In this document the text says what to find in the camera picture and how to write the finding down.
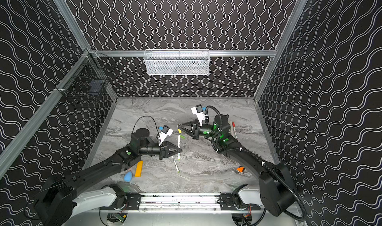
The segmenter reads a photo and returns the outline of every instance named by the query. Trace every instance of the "wavy patterned wall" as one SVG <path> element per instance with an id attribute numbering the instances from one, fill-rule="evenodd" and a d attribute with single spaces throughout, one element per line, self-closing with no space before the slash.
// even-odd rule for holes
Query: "wavy patterned wall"
<path id="1" fill-rule="evenodd" d="M 382 224 L 382 0 L 309 0 L 259 105 L 308 224 Z"/>
<path id="2" fill-rule="evenodd" d="M 51 0 L 0 0 L 0 152 L 82 51 Z"/>
<path id="3" fill-rule="evenodd" d="M 208 75 L 148 75 L 143 58 L 120 58 L 111 83 L 118 96 L 253 97 L 269 57 L 212 57 Z"/>
<path id="4" fill-rule="evenodd" d="M 66 0 L 93 49 L 275 49 L 296 0 Z"/>
<path id="5" fill-rule="evenodd" d="M 98 108 L 78 109 L 63 97 L 52 110 L 0 180 L 1 226 L 41 223 L 22 210 L 48 177 L 82 169 L 112 104 L 108 95 L 101 99 Z M 31 204 L 25 213 L 38 218 Z"/>

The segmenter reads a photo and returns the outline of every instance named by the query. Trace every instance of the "orange block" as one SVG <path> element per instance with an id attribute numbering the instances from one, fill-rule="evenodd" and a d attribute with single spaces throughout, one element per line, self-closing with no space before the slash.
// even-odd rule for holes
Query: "orange block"
<path id="1" fill-rule="evenodd" d="M 135 177 L 141 177 L 143 161 L 138 162 Z"/>

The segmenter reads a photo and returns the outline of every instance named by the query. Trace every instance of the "blue egg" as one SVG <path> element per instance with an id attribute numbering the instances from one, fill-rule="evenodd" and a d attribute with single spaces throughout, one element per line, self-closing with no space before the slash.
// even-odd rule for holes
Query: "blue egg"
<path id="1" fill-rule="evenodd" d="M 126 182 L 130 182 L 131 179 L 132 179 L 132 177 L 133 177 L 133 174 L 131 173 L 131 171 L 128 171 L 123 179 L 124 179 Z"/>

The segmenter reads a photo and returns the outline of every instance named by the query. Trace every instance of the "black mesh basket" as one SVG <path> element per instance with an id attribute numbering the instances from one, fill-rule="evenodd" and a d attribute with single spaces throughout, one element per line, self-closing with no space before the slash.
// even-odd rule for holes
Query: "black mesh basket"
<path id="1" fill-rule="evenodd" d="M 116 65 L 114 58 L 91 53 L 60 92 L 74 107 L 97 107 Z"/>

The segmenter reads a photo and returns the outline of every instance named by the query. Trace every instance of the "metal basket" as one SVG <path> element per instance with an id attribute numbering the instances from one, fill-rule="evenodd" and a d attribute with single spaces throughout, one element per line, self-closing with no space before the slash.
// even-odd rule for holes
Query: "metal basket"
<path id="1" fill-rule="evenodd" d="M 107 55 L 91 53 L 60 92 L 74 107 L 97 107 L 116 65 Z"/>
<path id="2" fill-rule="evenodd" d="M 210 51 L 152 50 L 144 51 L 143 61 L 149 75 L 207 75 Z"/>

